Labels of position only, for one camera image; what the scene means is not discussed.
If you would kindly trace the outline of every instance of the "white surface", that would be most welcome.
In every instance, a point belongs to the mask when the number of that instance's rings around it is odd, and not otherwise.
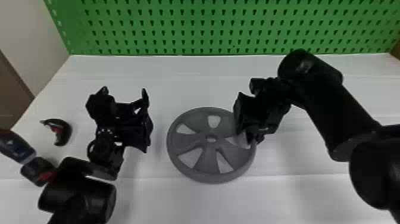
[[[345,75],[344,85],[384,123],[400,122],[400,63],[387,54],[322,56]],[[125,153],[117,207],[110,223],[394,223],[389,213],[358,198],[346,163],[329,159],[307,114],[291,109],[275,135],[258,146],[245,175],[223,185],[183,177],[172,165],[165,138],[172,121],[195,107],[228,110],[251,77],[276,76],[280,56],[245,57],[84,57],[72,56],[37,96],[14,131],[39,154],[56,161],[86,158],[95,124],[85,109],[88,96],[107,85],[117,102],[140,97],[146,88],[155,130],[147,154]],[[59,117],[73,125],[70,143],[55,148],[40,119]],[[33,209],[40,190],[21,180],[19,166],[0,157],[0,203],[6,223],[25,218],[44,223],[49,214]]]
[[[43,0],[0,1],[0,49],[37,95],[68,57]]]

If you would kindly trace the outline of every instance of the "black robotic arm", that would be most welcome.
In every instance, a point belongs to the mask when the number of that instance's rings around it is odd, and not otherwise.
[[[400,125],[382,126],[342,85],[342,74],[302,50],[287,55],[275,78],[253,78],[254,97],[239,93],[233,106],[236,132],[248,141],[274,133],[293,104],[303,108],[323,137],[329,156],[349,162],[358,195],[389,210],[400,223]]]

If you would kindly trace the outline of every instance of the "red accent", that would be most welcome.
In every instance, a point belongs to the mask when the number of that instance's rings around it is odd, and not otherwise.
[[[41,173],[39,175],[39,177],[37,177],[37,181],[47,182],[53,177],[53,175],[54,175],[54,172],[52,172],[52,171],[47,171],[47,172]]]
[[[60,133],[61,132],[61,129],[59,129],[59,128],[56,128],[56,127],[50,127],[50,128],[55,133]]]

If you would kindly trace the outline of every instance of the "green pegboard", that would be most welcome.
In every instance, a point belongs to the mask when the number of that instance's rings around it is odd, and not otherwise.
[[[71,54],[389,52],[400,0],[45,0]]]

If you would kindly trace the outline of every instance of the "gray wheel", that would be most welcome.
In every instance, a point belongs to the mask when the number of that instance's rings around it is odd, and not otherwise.
[[[220,118],[216,127],[209,125],[209,116]],[[180,125],[187,126],[194,133],[178,132]],[[227,140],[228,137],[240,142],[240,137],[235,136],[233,113],[214,107],[196,108],[183,113],[172,123],[167,135],[168,154],[177,169],[195,181],[227,182],[248,170],[256,148],[255,141],[249,148],[245,148],[231,143]],[[181,161],[181,155],[197,148],[201,148],[201,153],[194,166],[190,167]],[[228,162],[231,171],[224,173],[220,170],[217,154],[222,155]]]

